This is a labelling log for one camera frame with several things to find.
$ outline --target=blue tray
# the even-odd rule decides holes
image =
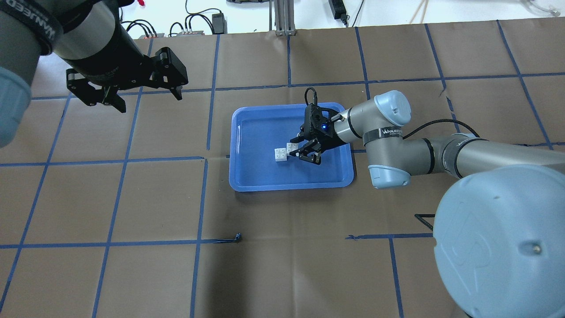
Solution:
[[[344,110],[337,103],[319,105]],[[233,113],[229,184],[234,190],[338,188],[353,181],[349,144],[324,152],[319,166],[293,157],[275,161],[275,148],[286,148],[304,123],[305,108],[304,104],[255,106]]]

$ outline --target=white floor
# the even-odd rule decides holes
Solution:
[[[565,14],[565,0],[535,0],[539,6],[553,6]],[[347,13],[353,23],[361,0],[344,0]],[[419,0],[365,0],[356,26],[407,24],[418,8]],[[483,20],[505,20],[545,18],[551,14],[542,12],[528,4],[527,0],[429,0],[423,22],[463,22]],[[228,33],[263,32],[269,30],[269,3],[228,3],[226,0],[188,0],[190,12],[216,7],[223,11],[228,24]],[[184,25],[186,12],[183,0],[145,0],[145,7],[137,1],[124,8],[124,20],[145,19],[159,33],[169,34],[173,22]],[[421,13],[414,23],[420,23]],[[294,0],[294,16],[297,29],[342,28],[339,20],[333,20],[328,0]],[[200,18],[194,18],[193,30],[210,30]],[[130,30],[133,38],[143,35],[139,27]]]

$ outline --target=black power brick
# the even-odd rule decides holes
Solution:
[[[227,23],[223,13],[212,14],[212,26],[214,34],[226,34]]]
[[[340,19],[347,25],[347,10],[345,10],[344,0],[329,0],[329,7],[332,9],[334,19]]]

